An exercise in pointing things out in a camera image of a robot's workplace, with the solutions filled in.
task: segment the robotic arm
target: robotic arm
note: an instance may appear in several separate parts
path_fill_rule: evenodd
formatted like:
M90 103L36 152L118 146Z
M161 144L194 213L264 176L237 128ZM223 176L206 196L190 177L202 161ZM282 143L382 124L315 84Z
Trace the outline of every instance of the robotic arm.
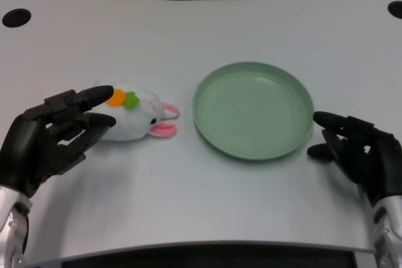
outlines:
M112 95L111 86L70 90L15 118L0 150L0 268L25 267L29 198L49 177L83 161L116 124L111 116L86 113Z
M307 154L335 161L352 182L360 186L368 202L371 241L381 268L402 267L402 149L392 134L374 124L339 115L316 112L325 144L312 146Z

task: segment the white table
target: white table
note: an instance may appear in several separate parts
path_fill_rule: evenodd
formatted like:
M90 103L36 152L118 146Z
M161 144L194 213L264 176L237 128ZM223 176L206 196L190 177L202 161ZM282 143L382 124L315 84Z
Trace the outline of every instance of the white table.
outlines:
M395 0L0 0L0 136L45 97L115 74L177 105L172 139L100 143L32 198L29 264L154 244L258 241L365 250L354 185L306 156L245 163L214 151L191 114L197 84L232 62L292 73L315 108L374 122L402 139L402 20Z

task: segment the plush bunny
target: plush bunny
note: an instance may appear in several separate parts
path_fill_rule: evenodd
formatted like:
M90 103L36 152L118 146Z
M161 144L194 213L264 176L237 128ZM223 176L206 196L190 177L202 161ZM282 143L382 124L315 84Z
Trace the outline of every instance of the plush bunny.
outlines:
M179 110L163 103L152 92L136 84L117 83L113 96L105 103L95 107L94 112L116 118L117 123L102 139L111 141L130 141L146 134L158 137L171 137L177 132L171 122L162 122L179 116Z

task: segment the green plate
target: green plate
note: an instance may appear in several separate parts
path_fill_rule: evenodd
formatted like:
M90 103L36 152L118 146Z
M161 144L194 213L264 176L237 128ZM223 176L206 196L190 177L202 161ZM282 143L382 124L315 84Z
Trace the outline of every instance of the green plate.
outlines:
M292 75L271 65L240 62L211 73L198 87L193 116L201 134L242 159L292 152L312 133L313 102Z

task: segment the bunny ear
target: bunny ear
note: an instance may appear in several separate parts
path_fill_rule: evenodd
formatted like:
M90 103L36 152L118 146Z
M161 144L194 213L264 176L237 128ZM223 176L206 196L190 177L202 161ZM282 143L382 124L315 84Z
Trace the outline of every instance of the bunny ear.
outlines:
M158 137L172 137L176 135L177 129L174 124L167 122L165 124L157 124L149 130L149 134Z
M163 116L162 119L175 119L180 115L180 111L172 104L163 104Z

